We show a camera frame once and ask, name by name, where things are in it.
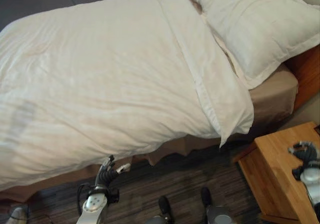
black shoe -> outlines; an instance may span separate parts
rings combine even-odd
[[[201,189],[201,199],[202,199],[202,203],[204,205],[204,208],[207,208],[208,206],[212,205],[212,198],[211,198],[211,193],[209,191],[209,189],[204,186]]]
[[[168,199],[163,195],[159,198],[158,204],[164,219],[167,221],[168,224],[173,224],[175,220],[172,216],[171,207]]]

bed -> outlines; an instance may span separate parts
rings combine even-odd
[[[319,91],[319,44],[248,91],[198,11],[189,0],[104,0],[7,26],[0,200],[94,176],[110,154],[154,165],[250,139]]]

white duvet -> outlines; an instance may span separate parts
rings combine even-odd
[[[103,0],[0,33],[0,190],[247,133],[248,90],[189,0]]]

robot finger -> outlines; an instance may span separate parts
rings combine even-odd
[[[311,141],[301,140],[298,143],[293,145],[293,148],[304,148],[304,147],[313,147],[313,143]]]

pillow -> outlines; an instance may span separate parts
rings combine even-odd
[[[303,0],[196,0],[248,89],[320,43],[320,11]]]

